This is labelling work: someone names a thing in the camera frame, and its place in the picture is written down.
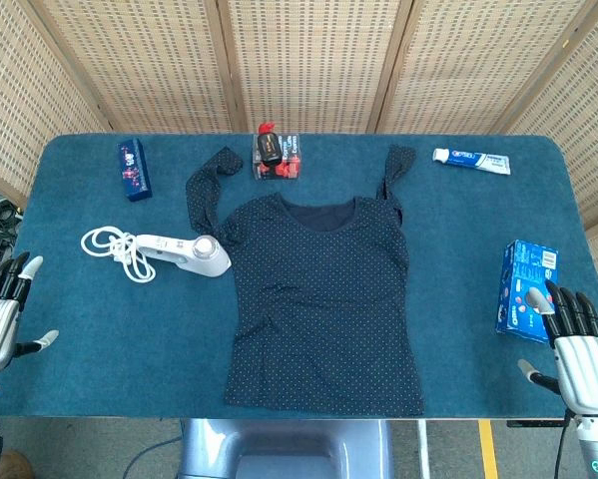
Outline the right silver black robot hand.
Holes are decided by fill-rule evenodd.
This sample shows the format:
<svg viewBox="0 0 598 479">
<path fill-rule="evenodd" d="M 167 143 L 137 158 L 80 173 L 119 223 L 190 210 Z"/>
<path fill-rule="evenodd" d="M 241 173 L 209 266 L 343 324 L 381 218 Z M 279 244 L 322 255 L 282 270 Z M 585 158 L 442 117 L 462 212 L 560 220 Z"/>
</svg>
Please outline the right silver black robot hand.
<svg viewBox="0 0 598 479">
<path fill-rule="evenodd" d="M 527 360 L 517 365 L 531 383 L 559 395 L 578 416 L 598 416 L 598 313 L 582 292 L 547 280 L 548 295 L 531 286 L 528 304 L 540 314 L 557 368 L 555 378 Z"/>
</svg>

